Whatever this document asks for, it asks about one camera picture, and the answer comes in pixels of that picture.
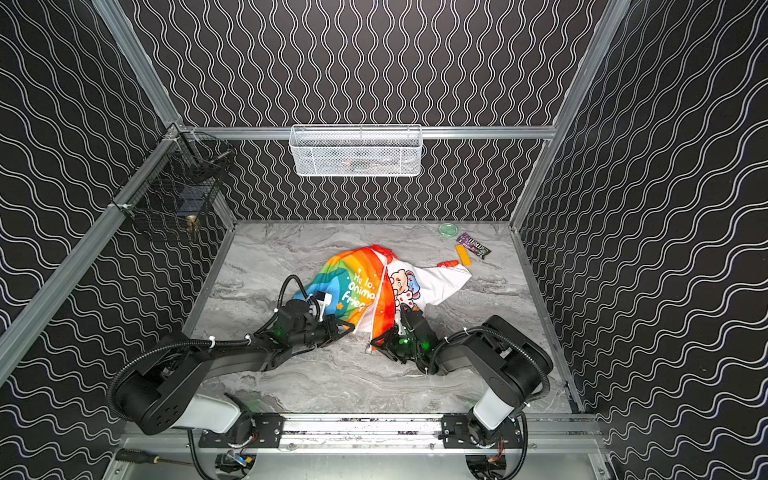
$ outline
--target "marble tabletop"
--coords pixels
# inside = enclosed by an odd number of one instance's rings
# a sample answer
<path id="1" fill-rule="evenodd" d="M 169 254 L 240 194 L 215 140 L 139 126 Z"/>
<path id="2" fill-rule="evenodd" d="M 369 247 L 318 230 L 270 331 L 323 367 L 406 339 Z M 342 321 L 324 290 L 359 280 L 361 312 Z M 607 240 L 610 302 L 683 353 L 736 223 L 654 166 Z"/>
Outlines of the marble tabletop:
<path id="1" fill-rule="evenodd" d="M 505 223 L 457 223 L 492 250 L 485 260 L 470 253 L 472 278 L 425 316 L 439 335 L 504 317 L 544 347 L 550 346 Z M 457 260 L 452 241 L 441 241 L 436 223 L 242 223 L 200 317 L 194 337 L 241 338 L 273 309 L 286 276 L 309 283 L 333 255 L 378 244 L 416 266 Z M 412 362 L 366 354 L 367 342 L 351 335 L 324 349 L 294 357 L 272 372 L 241 372 L 207 380 L 202 393 L 229 392 L 257 412 L 465 412 L 488 388 L 471 368 L 425 376 Z M 557 370 L 549 396 L 527 412 L 570 413 Z"/>

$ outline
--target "patterned wallpaper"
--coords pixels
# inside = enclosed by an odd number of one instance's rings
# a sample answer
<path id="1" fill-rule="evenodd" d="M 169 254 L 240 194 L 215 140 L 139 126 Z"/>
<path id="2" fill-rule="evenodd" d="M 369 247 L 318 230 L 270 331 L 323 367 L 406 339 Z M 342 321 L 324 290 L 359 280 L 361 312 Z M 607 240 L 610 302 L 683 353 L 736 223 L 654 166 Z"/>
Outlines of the patterned wallpaper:
<path id="1" fill-rule="evenodd" d="M 181 329 L 224 229 L 152 243 L 126 221 L 0 388 L 0 478 L 98 480 L 124 427 L 104 404 L 130 359 Z"/>
<path id="2" fill-rule="evenodd" d="M 521 236 L 620 477 L 768 475 L 768 2 L 636 0 Z"/>
<path id="3" fill-rule="evenodd" d="M 165 131 L 89 0 L 0 2 L 0 333 Z"/>
<path id="4" fill-rule="evenodd" d="M 606 0 L 122 0 L 184 122 L 553 124 Z"/>
<path id="5" fill-rule="evenodd" d="M 233 142 L 222 188 L 241 220 L 509 220 L 540 140 L 425 141 L 418 177 L 300 177 L 288 143 Z"/>

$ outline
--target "screwdriver handle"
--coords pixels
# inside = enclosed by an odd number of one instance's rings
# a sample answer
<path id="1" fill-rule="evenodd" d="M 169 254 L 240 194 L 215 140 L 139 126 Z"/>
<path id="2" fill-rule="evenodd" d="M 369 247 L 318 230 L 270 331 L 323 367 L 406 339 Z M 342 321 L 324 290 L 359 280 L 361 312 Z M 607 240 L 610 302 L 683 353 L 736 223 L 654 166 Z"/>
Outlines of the screwdriver handle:
<path id="1" fill-rule="evenodd" d="M 130 463 L 157 463 L 160 456 L 144 450 L 120 449 L 114 454 L 114 459 Z"/>

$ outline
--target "white mesh basket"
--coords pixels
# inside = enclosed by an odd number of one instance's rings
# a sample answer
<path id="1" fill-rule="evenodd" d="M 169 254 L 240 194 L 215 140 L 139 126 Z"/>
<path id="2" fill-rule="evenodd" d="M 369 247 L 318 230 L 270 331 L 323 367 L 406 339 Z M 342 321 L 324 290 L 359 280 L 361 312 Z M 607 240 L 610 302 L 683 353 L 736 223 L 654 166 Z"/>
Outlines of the white mesh basket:
<path id="1" fill-rule="evenodd" d="M 293 125 L 288 141 L 304 177 L 414 177 L 423 144 L 421 125 Z"/>

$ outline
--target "black mesh basket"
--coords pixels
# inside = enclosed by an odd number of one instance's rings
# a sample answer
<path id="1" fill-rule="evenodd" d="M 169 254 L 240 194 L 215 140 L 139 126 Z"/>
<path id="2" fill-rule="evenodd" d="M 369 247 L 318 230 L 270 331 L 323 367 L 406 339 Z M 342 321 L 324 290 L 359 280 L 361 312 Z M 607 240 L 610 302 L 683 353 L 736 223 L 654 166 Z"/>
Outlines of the black mesh basket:
<path id="1" fill-rule="evenodd" d="M 123 213 L 157 242 L 199 241 L 235 148 L 207 134 L 182 134 Z"/>

